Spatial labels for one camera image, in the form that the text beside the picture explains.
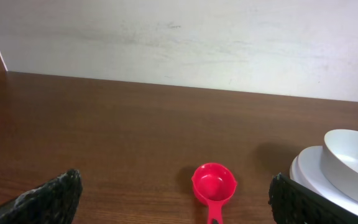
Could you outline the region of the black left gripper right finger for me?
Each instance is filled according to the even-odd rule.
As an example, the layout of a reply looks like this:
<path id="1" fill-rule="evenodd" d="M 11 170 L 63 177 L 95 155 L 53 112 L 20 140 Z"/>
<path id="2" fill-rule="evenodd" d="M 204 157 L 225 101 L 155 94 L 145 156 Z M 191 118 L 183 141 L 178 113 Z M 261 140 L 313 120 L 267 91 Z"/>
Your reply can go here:
<path id="1" fill-rule="evenodd" d="M 273 177 L 268 195 L 277 224 L 358 224 L 358 215 L 283 174 Z"/>

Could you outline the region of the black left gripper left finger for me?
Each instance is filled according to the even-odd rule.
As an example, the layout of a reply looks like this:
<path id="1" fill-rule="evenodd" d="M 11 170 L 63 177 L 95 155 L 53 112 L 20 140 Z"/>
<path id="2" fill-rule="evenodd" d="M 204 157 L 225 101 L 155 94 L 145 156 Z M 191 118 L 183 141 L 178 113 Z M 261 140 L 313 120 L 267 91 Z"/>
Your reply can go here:
<path id="1" fill-rule="evenodd" d="M 71 224 L 83 190 L 81 174 L 70 169 L 0 205 L 0 224 Z"/>

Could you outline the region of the white round bowl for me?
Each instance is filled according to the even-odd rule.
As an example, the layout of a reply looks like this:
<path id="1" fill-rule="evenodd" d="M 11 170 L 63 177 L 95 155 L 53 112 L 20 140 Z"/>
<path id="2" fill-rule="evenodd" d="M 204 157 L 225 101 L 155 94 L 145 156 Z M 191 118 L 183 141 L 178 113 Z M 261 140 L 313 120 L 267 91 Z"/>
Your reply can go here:
<path id="1" fill-rule="evenodd" d="M 358 131 L 334 129 L 324 135 L 321 170 L 335 188 L 358 202 Z"/>

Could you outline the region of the red plastic measuring scoop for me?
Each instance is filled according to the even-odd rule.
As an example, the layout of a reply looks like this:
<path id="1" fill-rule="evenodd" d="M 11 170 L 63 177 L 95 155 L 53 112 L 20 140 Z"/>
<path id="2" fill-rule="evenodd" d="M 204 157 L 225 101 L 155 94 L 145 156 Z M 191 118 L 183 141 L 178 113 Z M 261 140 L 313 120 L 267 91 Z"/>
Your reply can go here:
<path id="1" fill-rule="evenodd" d="M 191 181 L 195 197 L 208 208 L 207 224 L 223 224 L 222 208 L 237 188 L 232 172 L 221 164 L 210 162 L 199 166 Z"/>

